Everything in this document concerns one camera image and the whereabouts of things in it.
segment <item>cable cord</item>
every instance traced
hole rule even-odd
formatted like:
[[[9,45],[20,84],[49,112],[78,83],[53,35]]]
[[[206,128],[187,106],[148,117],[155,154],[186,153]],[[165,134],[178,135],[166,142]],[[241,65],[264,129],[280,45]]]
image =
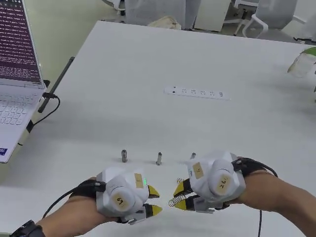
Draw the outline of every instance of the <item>cable cord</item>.
[[[248,159],[247,162],[251,162],[251,163],[256,163],[256,164],[259,164],[261,165],[263,168],[265,168],[266,170],[270,171],[275,177],[278,177],[277,173],[269,166],[261,163],[261,162],[258,162],[256,160],[253,160],[253,159]],[[260,237],[261,235],[261,227],[262,227],[262,210],[259,210],[259,230],[258,230],[258,237]]]
[[[69,190],[69,191],[66,192],[65,194],[61,195],[61,196],[47,209],[47,211],[44,213],[42,219],[44,219],[44,218],[47,216],[47,214],[51,211],[51,209],[53,209],[53,207],[54,207],[57,203],[59,203],[62,199],[64,199],[66,196],[68,196],[68,195],[70,195],[70,194],[72,194],[72,193],[74,193],[74,192],[80,191],[80,190],[82,190],[82,189],[86,189],[86,188],[89,188],[89,187],[90,187],[90,188],[102,187],[103,185],[104,185],[104,184],[102,184],[102,182],[96,181],[96,182],[94,182],[94,183],[92,183],[92,184],[79,185],[79,186],[77,186],[77,187],[75,187],[75,188]]]
[[[48,116],[50,116],[52,113],[56,112],[56,110],[58,110],[61,101],[60,101],[60,99],[59,99],[59,97],[58,97],[57,95],[53,95],[53,98],[56,98],[56,99],[58,100],[58,105],[57,105],[57,107],[56,107],[52,112],[50,112],[48,115],[46,115],[45,117],[41,118],[39,121],[37,121],[36,123],[34,123],[33,126],[35,126],[36,124],[42,122],[44,119],[46,119],[46,118],[47,118]]]

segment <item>spring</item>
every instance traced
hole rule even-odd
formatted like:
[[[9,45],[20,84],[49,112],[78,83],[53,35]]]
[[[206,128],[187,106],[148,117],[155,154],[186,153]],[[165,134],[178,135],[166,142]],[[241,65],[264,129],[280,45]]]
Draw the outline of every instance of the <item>spring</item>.
[[[179,202],[181,202],[184,199],[186,199],[186,196],[180,195],[180,196],[174,197],[173,199],[169,200],[168,204],[170,207],[174,207],[176,204],[178,204]]]
[[[180,184],[180,183],[182,183],[184,180],[185,180],[185,179],[178,178],[178,179],[177,179],[177,183]]]
[[[126,163],[127,162],[127,151],[126,150],[122,150],[122,162]]]

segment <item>laptop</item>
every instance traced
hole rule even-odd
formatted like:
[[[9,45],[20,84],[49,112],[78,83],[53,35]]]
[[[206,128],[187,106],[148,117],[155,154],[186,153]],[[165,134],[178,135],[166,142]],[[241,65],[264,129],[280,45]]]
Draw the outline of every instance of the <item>laptop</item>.
[[[23,0],[0,0],[0,163],[7,163],[46,91]]]

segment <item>bolt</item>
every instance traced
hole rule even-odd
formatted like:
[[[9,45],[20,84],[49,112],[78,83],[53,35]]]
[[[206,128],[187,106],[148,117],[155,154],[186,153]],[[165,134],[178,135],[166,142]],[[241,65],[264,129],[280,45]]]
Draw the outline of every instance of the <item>bolt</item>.
[[[156,165],[161,165],[161,158],[162,158],[162,153],[159,152],[159,153],[158,153],[158,159],[157,159],[157,161],[156,161]]]
[[[196,157],[196,154],[193,152],[190,159],[194,159],[195,157]]]

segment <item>white cabinet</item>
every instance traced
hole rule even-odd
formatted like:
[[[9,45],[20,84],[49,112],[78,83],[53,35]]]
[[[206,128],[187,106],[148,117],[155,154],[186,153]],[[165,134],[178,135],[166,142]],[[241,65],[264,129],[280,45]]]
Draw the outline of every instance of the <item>white cabinet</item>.
[[[231,0],[202,0],[195,28],[221,31]]]

